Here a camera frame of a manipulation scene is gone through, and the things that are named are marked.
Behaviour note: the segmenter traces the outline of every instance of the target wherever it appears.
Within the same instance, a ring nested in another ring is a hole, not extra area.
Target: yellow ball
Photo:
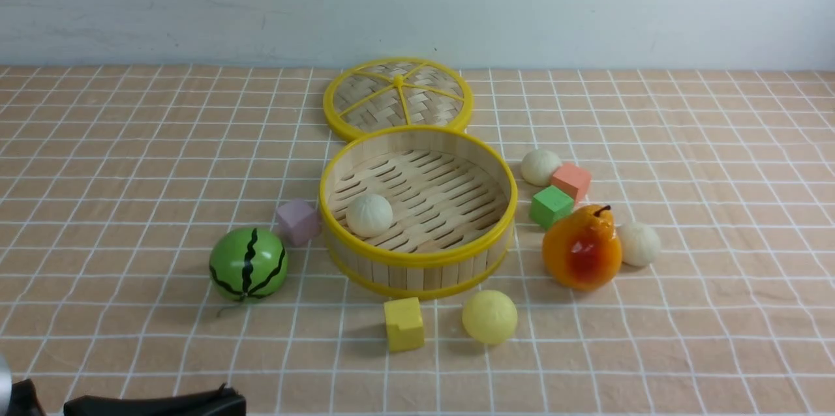
[[[479,291],[461,314],[464,329],[476,341],[501,344],[516,332],[519,315],[510,297],[499,291]]]

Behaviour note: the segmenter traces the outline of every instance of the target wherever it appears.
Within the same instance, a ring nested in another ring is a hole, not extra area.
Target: yellow cube
[[[417,297],[387,301],[382,309],[386,315],[389,351],[398,353],[423,347],[423,314]]]

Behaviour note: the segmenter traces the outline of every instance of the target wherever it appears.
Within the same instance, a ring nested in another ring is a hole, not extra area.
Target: yellow rim
[[[390,250],[384,250],[378,246],[367,244],[357,237],[354,237],[351,232],[342,228],[339,222],[337,222],[336,217],[331,214],[331,209],[327,205],[326,179],[331,175],[334,165],[340,160],[340,158],[344,157],[345,154],[350,152],[355,146],[359,145],[359,143],[366,142],[367,140],[385,136],[386,134],[415,130],[438,131],[453,134],[454,136],[469,140],[475,145],[478,145],[482,149],[488,151],[488,153],[492,155],[499,164],[501,164],[502,170],[504,170],[504,175],[508,178],[510,183],[510,197],[508,199],[507,211],[504,212],[501,219],[498,220],[492,229],[487,231],[484,235],[481,235],[481,237],[478,237],[476,240],[471,241],[471,243],[458,246],[451,250],[441,250],[440,252],[390,252]],[[339,153],[333,157],[330,162],[328,162],[325,172],[322,174],[322,180],[319,183],[319,208],[322,212],[322,221],[324,221],[327,228],[333,232],[334,236],[360,255],[372,258],[373,261],[376,262],[387,265],[397,265],[398,267],[436,267],[437,265],[456,263],[465,258],[470,258],[471,256],[475,256],[478,253],[483,252],[483,250],[486,250],[493,243],[495,243],[504,231],[513,223],[513,216],[516,213],[516,202],[518,199],[519,193],[516,188],[516,181],[513,179],[513,172],[511,172],[508,164],[502,160],[502,157],[496,151],[493,151],[489,145],[483,143],[481,140],[469,136],[469,134],[453,130],[450,127],[438,126],[399,126],[395,128],[387,128],[387,130],[376,131],[375,133],[367,134],[366,136],[353,140],[353,142],[348,143],[342,151],[339,151]]]
[[[468,289],[474,288],[478,284],[484,282],[488,277],[492,276],[493,273],[502,265],[504,262],[505,256],[508,255],[510,247],[504,249],[502,255],[496,260],[496,262],[490,265],[484,273],[475,276],[473,279],[466,280],[466,282],[461,282],[450,288],[442,288],[442,289],[433,289],[432,291],[406,291],[404,289],[395,289],[389,288],[388,286],[381,285],[377,282],[371,282],[366,278],[359,276],[353,270],[348,268],[345,263],[342,262],[342,258],[337,255],[336,252],[331,248],[330,243],[325,238],[325,246],[327,247],[328,252],[331,254],[331,259],[334,264],[337,265],[339,271],[342,271],[342,274],[348,277],[348,279],[353,280],[353,282],[357,282],[360,286],[368,289],[369,291],[375,292],[380,294],[381,296],[385,297],[394,297],[394,298],[408,298],[408,297],[417,297],[418,300],[433,300],[436,298],[442,297],[449,297],[454,296],[455,294],[460,294],[463,291],[467,291]]]
[[[403,83],[402,86],[406,88],[429,90],[438,93],[439,95],[444,95],[449,98],[454,98],[461,101],[461,111],[455,117],[455,119],[451,120],[449,124],[444,127],[450,128],[451,130],[463,131],[464,128],[466,128],[469,124],[470,118],[472,118],[472,90],[469,88],[467,81],[464,80],[458,72],[454,71],[451,68],[448,68],[445,65],[442,65],[441,63],[436,63],[427,59],[417,59],[417,57],[386,57],[385,59],[376,59],[373,61],[362,63],[358,66],[354,66],[353,68],[349,68],[347,71],[334,78],[334,80],[328,85],[327,89],[325,90],[325,95],[322,97],[322,106],[325,109],[325,119],[327,119],[327,123],[329,126],[331,126],[331,129],[335,133],[337,133],[337,136],[341,137],[345,141],[351,141],[366,136],[367,133],[365,133],[364,131],[358,130],[358,128],[355,128],[354,126],[347,124],[345,120],[342,119],[343,115],[345,115],[345,113],[350,112],[351,110],[354,110],[356,107],[365,103],[374,96],[379,95],[379,93],[383,93],[395,88],[395,84],[391,78],[388,78],[387,76],[381,74],[373,74],[373,72],[364,72],[361,69],[374,65],[381,65],[382,63],[390,63],[397,61],[410,62],[416,64],[414,68],[412,68],[411,70],[409,70],[409,72],[406,73],[405,78],[411,76],[415,71],[417,71],[421,67],[432,66],[439,70],[447,72],[447,74],[450,77],[452,77],[457,84],[459,84],[459,87],[461,87],[461,91],[463,92],[463,97],[452,95],[451,93],[445,92],[441,89],[432,89],[423,85],[415,85],[413,83]],[[351,75],[364,75],[368,78],[379,78],[379,80],[384,80],[390,83],[390,85],[382,90],[379,90],[379,92],[375,92],[372,95],[368,95],[366,98],[363,98],[360,101],[355,102],[347,110],[337,112],[337,109],[333,106],[333,95],[337,92],[337,89],[343,83],[343,81]],[[400,86],[397,86],[397,93],[399,94],[400,102],[403,105],[403,115],[406,118],[406,124],[411,125],[411,120],[409,119],[408,111],[406,111],[406,99],[403,96],[402,88]]]

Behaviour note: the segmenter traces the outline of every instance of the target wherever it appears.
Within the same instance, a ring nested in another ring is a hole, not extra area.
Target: white wall
[[[0,0],[0,62],[835,68],[835,0]]]

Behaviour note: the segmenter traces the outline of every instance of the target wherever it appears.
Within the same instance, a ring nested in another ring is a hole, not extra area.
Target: pear stem
[[[603,211],[611,211],[611,210],[612,210],[612,206],[611,206],[611,205],[608,205],[608,204],[607,204],[607,205],[604,205],[604,206],[603,206],[602,208],[600,208],[599,210],[594,211],[594,217],[600,217],[600,212],[603,212]]]

